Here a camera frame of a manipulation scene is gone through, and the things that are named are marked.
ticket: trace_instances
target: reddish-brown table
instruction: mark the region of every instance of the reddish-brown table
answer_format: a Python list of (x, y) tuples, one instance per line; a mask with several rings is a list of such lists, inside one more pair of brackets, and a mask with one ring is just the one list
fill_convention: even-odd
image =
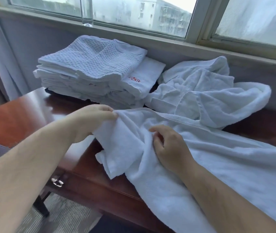
[[(50, 95), (40, 88), (1, 105), (0, 144), (12, 147), (46, 124), (88, 104), (87, 101)], [(225, 130), (276, 146), (276, 112), (261, 110)], [(86, 147), (83, 142), (70, 147), (54, 173), (65, 184), (56, 187), (48, 182), (49, 190), (147, 231), (173, 232), (152, 214), (124, 175), (113, 180), (108, 178), (94, 157), (101, 150), (97, 141), (93, 141), (87, 150)]]

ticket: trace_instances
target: window pane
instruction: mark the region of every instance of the window pane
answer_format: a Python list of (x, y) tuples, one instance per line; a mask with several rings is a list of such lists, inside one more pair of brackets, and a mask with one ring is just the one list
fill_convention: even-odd
[(216, 34), (276, 45), (276, 0), (230, 0)]
[[(80, 0), (11, 0), (13, 5), (81, 16)], [(185, 37), (196, 0), (93, 0), (97, 21)]]

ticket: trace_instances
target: person's left hand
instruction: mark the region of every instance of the person's left hand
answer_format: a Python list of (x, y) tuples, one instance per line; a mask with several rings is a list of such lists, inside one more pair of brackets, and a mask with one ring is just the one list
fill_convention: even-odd
[(108, 105), (88, 105), (67, 115), (61, 122), (66, 123), (68, 132), (73, 132), (73, 142), (78, 143), (99, 128), (103, 121), (116, 120), (117, 117)]

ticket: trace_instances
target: black chair leg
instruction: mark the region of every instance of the black chair leg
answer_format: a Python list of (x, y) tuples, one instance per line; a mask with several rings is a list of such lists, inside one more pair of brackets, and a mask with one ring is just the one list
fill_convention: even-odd
[(49, 211), (47, 210), (44, 201), (41, 199), (40, 196), (37, 197), (35, 202), (33, 203), (33, 207), (39, 211), (43, 215), (43, 217), (48, 217), (49, 216)]

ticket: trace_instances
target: forearm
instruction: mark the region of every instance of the forearm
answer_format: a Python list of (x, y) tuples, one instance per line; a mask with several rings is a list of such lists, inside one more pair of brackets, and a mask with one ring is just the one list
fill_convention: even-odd
[(71, 134), (54, 122), (0, 158), (0, 233), (15, 232), (71, 144)]
[(219, 233), (276, 232), (276, 222), (198, 164), (181, 179)]

